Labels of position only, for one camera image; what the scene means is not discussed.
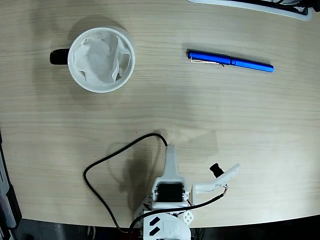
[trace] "silver pen clip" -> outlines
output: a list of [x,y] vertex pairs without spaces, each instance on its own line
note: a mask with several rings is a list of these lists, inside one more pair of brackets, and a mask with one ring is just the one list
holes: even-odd
[[218,64],[221,67],[224,67],[225,65],[216,61],[203,61],[203,60],[197,60],[197,59],[192,59],[192,57],[190,58],[190,61],[192,63],[203,63],[203,64]]

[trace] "tissue paper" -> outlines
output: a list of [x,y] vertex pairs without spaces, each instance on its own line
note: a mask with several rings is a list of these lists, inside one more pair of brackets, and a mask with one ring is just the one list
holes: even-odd
[[74,65],[94,86],[113,84],[127,71],[131,53],[125,42],[111,32],[94,33],[74,52]]

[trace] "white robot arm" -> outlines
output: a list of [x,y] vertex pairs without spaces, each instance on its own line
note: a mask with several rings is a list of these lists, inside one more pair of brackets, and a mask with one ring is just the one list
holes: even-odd
[[[193,184],[192,204],[196,204],[197,194],[210,193],[219,186],[226,187],[227,181],[237,173],[239,167],[240,165],[236,164],[224,173],[217,163],[214,164],[210,170],[216,179]],[[137,218],[150,211],[188,207],[190,204],[186,180],[178,175],[176,149],[170,144],[165,151],[163,175],[155,179],[151,193],[139,205],[134,216]],[[143,228],[144,240],[190,240],[189,224],[193,219],[191,210],[171,211],[147,216],[138,224]]]

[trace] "wooden table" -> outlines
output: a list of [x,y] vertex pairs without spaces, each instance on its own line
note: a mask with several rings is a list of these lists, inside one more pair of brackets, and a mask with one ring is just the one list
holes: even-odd
[[[320,214],[320,14],[305,22],[186,0],[0,5],[2,146],[24,218],[113,226],[82,172],[154,131],[176,145],[190,187],[213,179],[215,162],[225,170],[241,164],[227,195],[196,210],[192,227]],[[122,88],[88,92],[66,66],[49,63],[52,50],[108,25],[136,43]],[[187,48],[269,61],[275,72],[190,63]],[[88,173],[121,226],[162,174],[164,153],[151,138]]]

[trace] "wire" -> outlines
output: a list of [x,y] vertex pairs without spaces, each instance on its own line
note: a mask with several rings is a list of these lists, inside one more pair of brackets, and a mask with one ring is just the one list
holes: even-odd
[[199,240],[203,240],[204,239],[204,236],[205,236],[205,231],[206,231],[206,229],[205,228],[202,228],[201,229],[202,231],[201,231],[201,237],[199,237]]
[[139,137],[138,139],[134,140],[133,142],[129,143],[128,145],[124,146],[123,148],[121,148],[120,150],[118,151],[115,151],[114,153],[110,154],[109,156],[106,156],[102,159],[100,159],[99,161],[96,161],[92,164],[90,164],[88,167],[86,167],[86,169],[83,171],[83,179],[84,179],[84,182],[85,184],[88,186],[88,188],[93,192],[93,194],[100,200],[100,202],[105,206],[105,208],[108,210],[111,218],[112,218],[112,221],[114,222],[114,225],[119,229],[120,232],[122,233],[127,233],[126,231],[123,231],[121,230],[119,224],[117,223],[117,220],[113,214],[113,212],[111,211],[110,207],[108,206],[108,204],[105,202],[105,200],[99,195],[99,193],[91,186],[91,184],[89,183],[88,181],[88,178],[87,178],[87,172],[92,169],[94,166],[97,166],[98,164],[101,164],[103,163],[104,161],[107,161],[115,156],[117,156],[118,154],[124,152],[125,150],[127,150],[128,148],[132,147],[133,145],[137,144],[138,142],[146,139],[146,138],[149,138],[149,137],[158,137],[162,140],[163,144],[165,146],[168,146],[168,143],[166,141],[166,139],[161,136],[159,133],[156,133],[156,132],[153,132],[153,133],[149,133],[149,134],[146,134],[144,136],[141,136]]
[[205,201],[203,203],[197,204],[197,205],[192,205],[192,206],[184,206],[184,207],[177,207],[177,208],[168,208],[168,209],[159,209],[159,210],[154,210],[154,211],[149,211],[146,212],[140,216],[138,216],[136,219],[134,219],[132,221],[132,223],[130,224],[129,227],[129,231],[128,231],[128,236],[129,236],[129,240],[131,240],[131,234],[132,231],[136,225],[137,222],[139,222],[140,220],[149,217],[151,215],[155,215],[155,214],[162,214],[162,213],[168,213],[168,212],[177,212],[177,211],[186,211],[186,210],[192,210],[192,209],[198,209],[201,207],[204,207],[206,205],[212,204],[215,201],[219,200],[220,198],[222,198],[227,192],[227,188],[224,190],[224,192],[218,196],[215,196],[214,198],[210,199],[209,201]]
[[96,227],[93,227],[93,235],[92,235],[92,240],[95,240],[96,237]]

